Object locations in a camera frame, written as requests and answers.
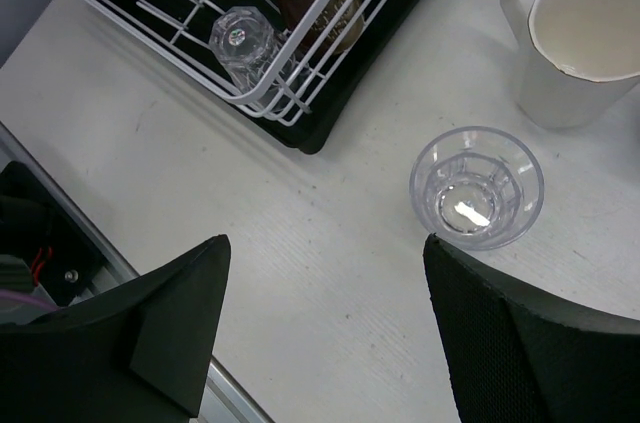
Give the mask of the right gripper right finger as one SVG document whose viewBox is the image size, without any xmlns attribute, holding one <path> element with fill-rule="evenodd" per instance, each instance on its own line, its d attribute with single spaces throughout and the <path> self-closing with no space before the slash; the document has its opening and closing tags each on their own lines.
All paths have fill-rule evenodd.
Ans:
<svg viewBox="0 0 640 423">
<path fill-rule="evenodd" d="M 638 421 L 638 321 L 555 296 L 436 235 L 423 261 L 461 421 Z"/>
</svg>

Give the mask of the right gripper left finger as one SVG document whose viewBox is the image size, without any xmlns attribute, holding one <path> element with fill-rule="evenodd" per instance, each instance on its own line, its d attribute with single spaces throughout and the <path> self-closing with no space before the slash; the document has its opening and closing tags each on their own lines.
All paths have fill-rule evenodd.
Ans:
<svg viewBox="0 0 640 423">
<path fill-rule="evenodd" d="M 231 261 L 225 235 L 105 293 L 1 327 L 4 417 L 195 417 Z"/>
</svg>

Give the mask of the white mug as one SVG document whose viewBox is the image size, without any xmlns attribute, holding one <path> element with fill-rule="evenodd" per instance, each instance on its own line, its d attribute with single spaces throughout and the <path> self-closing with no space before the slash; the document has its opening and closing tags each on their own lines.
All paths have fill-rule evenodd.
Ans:
<svg viewBox="0 0 640 423">
<path fill-rule="evenodd" d="M 499 0 L 519 48 L 514 99 L 536 125 L 591 123 L 639 83 L 639 0 Z"/>
</svg>

